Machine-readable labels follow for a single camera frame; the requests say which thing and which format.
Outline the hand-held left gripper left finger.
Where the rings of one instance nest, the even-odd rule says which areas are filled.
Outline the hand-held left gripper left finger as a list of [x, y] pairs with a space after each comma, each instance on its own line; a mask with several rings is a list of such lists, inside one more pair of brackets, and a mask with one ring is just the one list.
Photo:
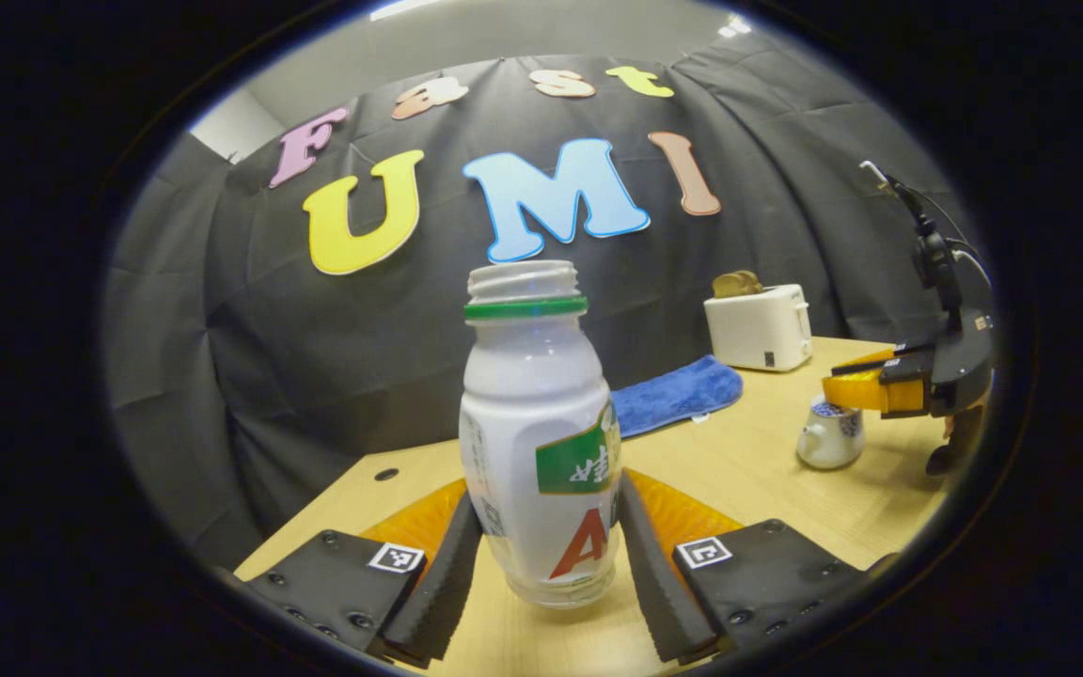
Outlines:
[[322, 528], [236, 591], [314, 653], [425, 669], [446, 656], [464, 617], [482, 536], [467, 484], [453, 480], [361, 534]]

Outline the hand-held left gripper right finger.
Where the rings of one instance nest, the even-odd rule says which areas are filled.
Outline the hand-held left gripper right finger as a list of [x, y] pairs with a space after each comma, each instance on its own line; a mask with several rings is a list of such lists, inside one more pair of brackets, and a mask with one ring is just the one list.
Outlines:
[[665, 663], [760, 655], [897, 560], [848, 564], [785, 520], [744, 526], [634, 468], [619, 476], [616, 507], [637, 602]]

